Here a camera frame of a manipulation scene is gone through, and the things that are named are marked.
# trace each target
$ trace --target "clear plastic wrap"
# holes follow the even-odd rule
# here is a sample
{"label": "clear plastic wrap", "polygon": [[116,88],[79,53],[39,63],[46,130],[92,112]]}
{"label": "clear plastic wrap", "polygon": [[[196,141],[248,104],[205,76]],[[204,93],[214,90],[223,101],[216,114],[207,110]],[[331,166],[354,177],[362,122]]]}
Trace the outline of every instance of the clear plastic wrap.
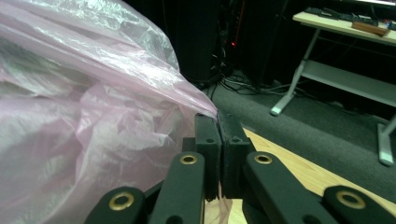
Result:
{"label": "clear plastic wrap", "polygon": [[115,0],[0,0],[0,94],[1,223],[82,223],[109,190],[149,189],[217,113]]}

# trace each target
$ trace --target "desk surface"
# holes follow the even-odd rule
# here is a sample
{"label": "desk surface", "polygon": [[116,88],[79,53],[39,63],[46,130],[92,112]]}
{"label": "desk surface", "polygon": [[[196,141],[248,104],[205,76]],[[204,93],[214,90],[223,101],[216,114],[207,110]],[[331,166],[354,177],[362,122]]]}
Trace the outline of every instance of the desk surface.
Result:
{"label": "desk surface", "polygon": [[[247,137],[251,139],[253,145],[258,151],[266,151],[276,155],[288,169],[299,179],[306,189],[311,190],[317,195],[322,196],[326,188],[336,185],[344,185],[357,189],[365,193],[376,202],[387,208],[394,216],[396,216],[396,204],[391,203],[372,192],[353,184],[341,176],[335,175],[313,162],[308,161],[283,147],[280,147],[255,133],[245,130]],[[242,213],[241,200],[233,200],[233,209],[230,214],[229,224],[246,223],[245,217]]]}
{"label": "desk surface", "polygon": [[306,12],[300,12],[293,16],[295,21],[299,21],[304,25],[329,30],[343,35],[351,35],[357,38],[374,41],[377,43],[396,46],[396,31],[390,31],[387,35],[380,37],[367,32],[363,32],[352,28],[350,21],[337,21],[323,18]]}

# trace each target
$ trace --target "gray carpet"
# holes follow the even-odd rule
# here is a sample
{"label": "gray carpet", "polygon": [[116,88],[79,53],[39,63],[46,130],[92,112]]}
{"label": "gray carpet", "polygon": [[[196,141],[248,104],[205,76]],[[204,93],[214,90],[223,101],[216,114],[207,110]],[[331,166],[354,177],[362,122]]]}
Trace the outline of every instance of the gray carpet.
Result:
{"label": "gray carpet", "polygon": [[[213,87],[206,90],[208,95]],[[213,102],[254,133],[396,203],[396,165],[379,163],[376,117],[349,114],[336,106],[294,97],[278,116],[270,109],[279,95],[241,95],[218,86]],[[391,135],[396,159],[396,136]]]}

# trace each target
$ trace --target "desk leg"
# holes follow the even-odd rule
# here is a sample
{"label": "desk leg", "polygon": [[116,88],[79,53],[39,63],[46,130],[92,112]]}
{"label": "desk leg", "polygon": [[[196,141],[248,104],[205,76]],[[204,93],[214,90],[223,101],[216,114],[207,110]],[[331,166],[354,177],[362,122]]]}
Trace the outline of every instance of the desk leg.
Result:
{"label": "desk leg", "polygon": [[393,165],[392,148],[390,146],[389,135],[396,128],[396,115],[390,120],[390,123],[385,126],[383,124],[377,125],[378,132],[378,150],[379,161],[384,165]]}
{"label": "desk leg", "polygon": [[314,47],[315,43],[317,42],[319,33],[320,33],[320,29],[317,29],[315,31],[314,37],[312,37],[311,43],[309,43],[308,49],[306,50],[303,59],[300,62],[300,65],[298,66],[296,72],[294,73],[293,81],[290,84],[288,92],[271,109],[271,112],[270,112],[271,115],[278,116],[282,112],[282,110],[286,107],[286,105],[290,102],[290,100],[293,98],[294,90],[296,89],[297,83],[300,80],[301,73],[304,71],[305,63],[309,58],[309,54],[311,53],[312,48]]}

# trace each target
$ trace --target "plastic sheet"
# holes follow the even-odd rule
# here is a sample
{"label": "plastic sheet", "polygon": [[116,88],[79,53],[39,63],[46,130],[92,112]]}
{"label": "plastic sheet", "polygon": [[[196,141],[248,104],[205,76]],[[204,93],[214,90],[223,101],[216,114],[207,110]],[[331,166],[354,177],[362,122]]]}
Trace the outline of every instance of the plastic sheet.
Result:
{"label": "plastic sheet", "polygon": [[149,189],[217,113],[164,33],[110,0],[0,0],[0,94],[1,223],[82,223],[109,190]]}

